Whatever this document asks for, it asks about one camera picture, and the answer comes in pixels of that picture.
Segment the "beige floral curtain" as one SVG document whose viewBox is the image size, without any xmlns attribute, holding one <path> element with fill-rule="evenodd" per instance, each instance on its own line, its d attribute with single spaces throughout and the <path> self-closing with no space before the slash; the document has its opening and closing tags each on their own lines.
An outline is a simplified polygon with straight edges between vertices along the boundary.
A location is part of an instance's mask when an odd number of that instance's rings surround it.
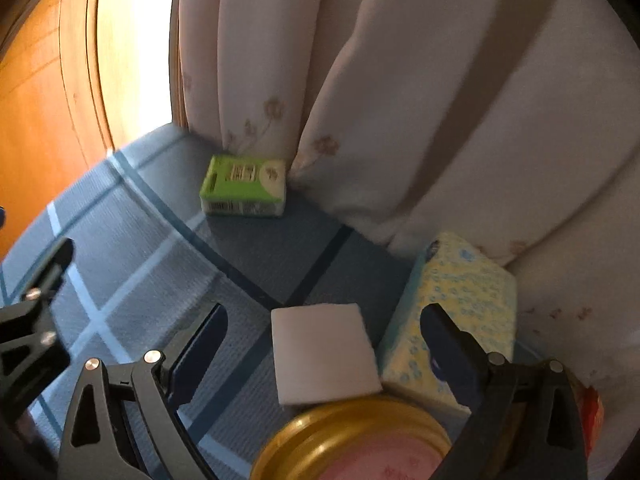
<svg viewBox="0 0 640 480">
<path fill-rule="evenodd" d="M 179 0 L 190 129 L 277 157 L 404 257 L 439 231 L 518 280 L 518 329 L 639 429 L 639 47 L 608 0 Z"/>
</svg>

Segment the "round gold tin pink lid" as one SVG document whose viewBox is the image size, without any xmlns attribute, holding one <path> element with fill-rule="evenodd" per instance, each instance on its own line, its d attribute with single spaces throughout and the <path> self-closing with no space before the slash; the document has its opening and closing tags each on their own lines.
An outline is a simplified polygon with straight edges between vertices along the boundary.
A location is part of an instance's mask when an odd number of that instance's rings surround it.
<svg viewBox="0 0 640 480">
<path fill-rule="evenodd" d="M 392 396 L 323 404 L 264 446 L 252 479 L 428 479 L 450 451 L 427 411 Z"/>
</svg>

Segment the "green tissue packet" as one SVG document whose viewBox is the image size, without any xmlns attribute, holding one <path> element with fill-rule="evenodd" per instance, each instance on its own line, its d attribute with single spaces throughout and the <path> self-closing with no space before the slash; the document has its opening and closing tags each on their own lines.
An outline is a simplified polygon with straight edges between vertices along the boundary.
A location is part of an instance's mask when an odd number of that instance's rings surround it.
<svg viewBox="0 0 640 480">
<path fill-rule="evenodd" d="M 281 217 L 286 203 L 286 165 L 281 159 L 217 154 L 200 189 L 204 214 Z"/>
</svg>

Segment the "yellow patterned tissue box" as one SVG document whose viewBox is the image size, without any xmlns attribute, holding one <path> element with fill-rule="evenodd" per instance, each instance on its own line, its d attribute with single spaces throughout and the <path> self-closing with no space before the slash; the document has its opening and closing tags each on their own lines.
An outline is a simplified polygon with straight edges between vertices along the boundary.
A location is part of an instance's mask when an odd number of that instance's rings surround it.
<svg viewBox="0 0 640 480">
<path fill-rule="evenodd" d="M 513 358 L 516 335 L 516 281 L 462 237 L 441 232 L 420 253 L 378 348 L 382 385 L 431 412 L 465 418 L 442 373 L 432 367 L 420 333 L 420 314 L 440 304 L 460 330 L 486 352 Z"/>
</svg>

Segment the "white foam sponge block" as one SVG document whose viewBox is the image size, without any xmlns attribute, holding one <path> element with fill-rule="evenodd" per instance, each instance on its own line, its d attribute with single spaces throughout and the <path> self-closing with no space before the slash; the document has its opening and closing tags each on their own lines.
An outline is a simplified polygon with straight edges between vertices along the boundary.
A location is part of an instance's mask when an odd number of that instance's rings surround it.
<svg viewBox="0 0 640 480">
<path fill-rule="evenodd" d="M 358 304 L 314 304 L 271 312 L 282 406 L 341 401 L 382 391 Z"/>
</svg>

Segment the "orange wooden cabinet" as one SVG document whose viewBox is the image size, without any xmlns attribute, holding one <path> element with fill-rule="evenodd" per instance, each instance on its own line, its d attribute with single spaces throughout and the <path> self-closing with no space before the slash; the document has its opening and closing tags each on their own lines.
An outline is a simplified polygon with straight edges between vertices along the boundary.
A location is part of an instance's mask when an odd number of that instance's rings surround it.
<svg viewBox="0 0 640 480">
<path fill-rule="evenodd" d="M 98 66 L 98 0 L 34 0 L 1 52 L 1 250 L 114 141 Z"/>
</svg>

